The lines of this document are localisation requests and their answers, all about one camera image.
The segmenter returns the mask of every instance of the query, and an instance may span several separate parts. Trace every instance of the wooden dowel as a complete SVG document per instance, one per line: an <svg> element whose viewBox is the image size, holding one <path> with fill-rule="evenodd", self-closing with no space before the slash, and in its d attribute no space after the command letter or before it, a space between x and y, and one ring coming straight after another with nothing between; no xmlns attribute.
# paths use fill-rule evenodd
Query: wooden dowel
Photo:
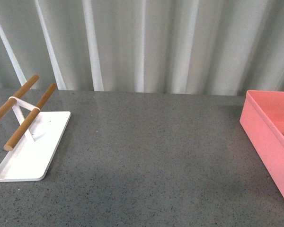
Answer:
<svg viewBox="0 0 284 227"><path fill-rule="evenodd" d="M39 80L38 75L33 75L13 96L21 98Z"/></svg>
<svg viewBox="0 0 284 227"><path fill-rule="evenodd" d="M33 86L33 84L36 83L38 79L39 76L34 75L13 96L16 98L21 98ZM10 98L5 104L2 105L2 107L0 107L0 120L16 103L16 99Z"/></svg>
<svg viewBox="0 0 284 227"><path fill-rule="evenodd" d="M52 84L48 90L45 92L45 94L42 96L42 98L37 103L36 107L41 109L53 91L56 89L56 85ZM12 151L14 147L17 145L21 137L24 135L24 133L27 131L27 129L30 127L30 125L33 123L34 119L38 116L40 113L40 110L35 108L33 109L29 115L26 117L26 119L22 122L22 124L19 126L19 128L15 131L15 133L11 136L11 138L8 140L8 142L4 145L4 149L6 151Z"/></svg>
<svg viewBox="0 0 284 227"><path fill-rule="evenodd" d="M48 88L48 90L45 92L45 94L42 96L42 98L39 100L36 107L38 107L39 109L42 109L42 107L45 105L49 97L52 95L53 91L55 91L56 87L57 87L56 84L52 84Z"/></svg>
<svg viewBox="0 0 284 227"><path fill-rule="evenodd" d="M4 145L4 149L6 151L12 151L16 144L19 142L21 137L24 135L24 133L27 131L31 123L34 121L34 119L38 116L40 111L38 109L33 109L29 115L26 117L26 119L22 122L22 124L19 126L19 128L15 131L15 133L12 135L12 137L8 140L8 142Z"/></svg>

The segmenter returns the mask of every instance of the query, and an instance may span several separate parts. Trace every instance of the drying rack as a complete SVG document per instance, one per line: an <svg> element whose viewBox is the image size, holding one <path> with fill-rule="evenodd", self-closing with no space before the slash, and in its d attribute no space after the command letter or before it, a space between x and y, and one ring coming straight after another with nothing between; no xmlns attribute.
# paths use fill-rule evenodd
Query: drying rack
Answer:
<svg viewBox="0 0 284 227"><path fill-rule="evenodd" d="M34 75L0 108L0 120L13 109L20 124L4 145L8 153L0 164L0 182L42 180L71 117L69 111L41 112L56 89L55 84L48 88L36 105L21 100L38 79L39 76ZM31 111L26 118L20 107Z"/></svg>

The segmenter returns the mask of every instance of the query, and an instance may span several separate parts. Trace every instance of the curtain fold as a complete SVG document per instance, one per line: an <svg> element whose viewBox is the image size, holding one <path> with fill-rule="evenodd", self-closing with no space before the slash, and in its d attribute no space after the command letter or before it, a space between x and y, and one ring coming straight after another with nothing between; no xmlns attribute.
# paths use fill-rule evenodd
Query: curtain fold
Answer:
<svg viewBox="0 0 284 227"><path fill-rule="evenodd" d="M284 90L284 0L0 0L0 87Z"/></svg>

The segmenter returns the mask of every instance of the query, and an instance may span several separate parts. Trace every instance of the speckled countertop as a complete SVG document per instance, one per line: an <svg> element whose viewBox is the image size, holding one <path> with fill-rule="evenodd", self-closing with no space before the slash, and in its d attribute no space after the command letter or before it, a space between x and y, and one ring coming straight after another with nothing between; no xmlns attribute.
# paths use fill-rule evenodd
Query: speckled countertop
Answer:
<svg viewBox="0 0 284 227"><path fill-rule="evenodd" d="M0 183L0 227L284 226L244 99L55 91L43 111L71 111L69 124L43 180ZM12 111L0 122L0 162L17 126Z"/></svg>

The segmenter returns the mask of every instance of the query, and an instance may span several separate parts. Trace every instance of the pink bin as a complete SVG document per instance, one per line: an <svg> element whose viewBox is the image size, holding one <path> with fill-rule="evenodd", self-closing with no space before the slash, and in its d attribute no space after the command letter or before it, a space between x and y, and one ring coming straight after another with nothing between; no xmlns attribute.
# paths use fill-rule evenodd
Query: pink bin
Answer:
<svg viewBox="0 0 284 227"><path fill-rule="evenodd" d="M284 92L247 91L240 123L284 197Z"/></svg>

